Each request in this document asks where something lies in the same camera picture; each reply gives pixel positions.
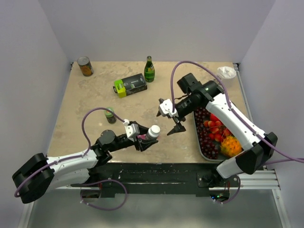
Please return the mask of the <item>grey pill bottle white cap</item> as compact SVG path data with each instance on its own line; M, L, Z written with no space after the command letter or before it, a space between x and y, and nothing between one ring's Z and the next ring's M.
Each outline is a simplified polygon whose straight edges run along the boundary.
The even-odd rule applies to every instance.
M152 125L145 136L146 140L156 140L160 135L160 127L158 125Z

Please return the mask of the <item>pink weekly pill organizer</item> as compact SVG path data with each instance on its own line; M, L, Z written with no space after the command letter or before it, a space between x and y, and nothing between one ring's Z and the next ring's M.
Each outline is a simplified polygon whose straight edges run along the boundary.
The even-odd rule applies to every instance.
M145 135L138 135L138 139L146 140L146 141L155 141L158 140L158 136L150 136L148 134Z

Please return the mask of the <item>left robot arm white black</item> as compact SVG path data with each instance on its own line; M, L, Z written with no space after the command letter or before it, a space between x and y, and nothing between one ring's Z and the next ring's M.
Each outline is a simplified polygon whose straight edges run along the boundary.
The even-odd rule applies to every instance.
M94 186L98 174L90 169L105 165L112 159L111 153L135 147L145 151L158 142L160 127L150 128L137 122L126 120L125 133L116 135L112 130L104 130L93 145L87 150L61 157L48 157L43 153L33 155L13 175L16 186L14 196L24 204L41 198L48 190L68 184L86 184Z

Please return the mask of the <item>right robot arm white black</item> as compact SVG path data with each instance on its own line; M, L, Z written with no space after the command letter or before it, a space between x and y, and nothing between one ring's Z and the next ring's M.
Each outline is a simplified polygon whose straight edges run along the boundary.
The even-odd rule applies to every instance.
M265 133L247 119L226 98L224 90L214 81L202 84L192 73L182 77L178 86L187 96L177 104L170 99L159 99L158 116L166 116L175 122L175 126L168 132L184 132L186 129L181 122L185 121L186 115L192 113L198 107L203 107L214 114L238 139L243 151L223 162L212 174L214 185L221 187L228 182L228 178L240 174L253 174L263 166L273 155L273 146L277 143L274 133Z

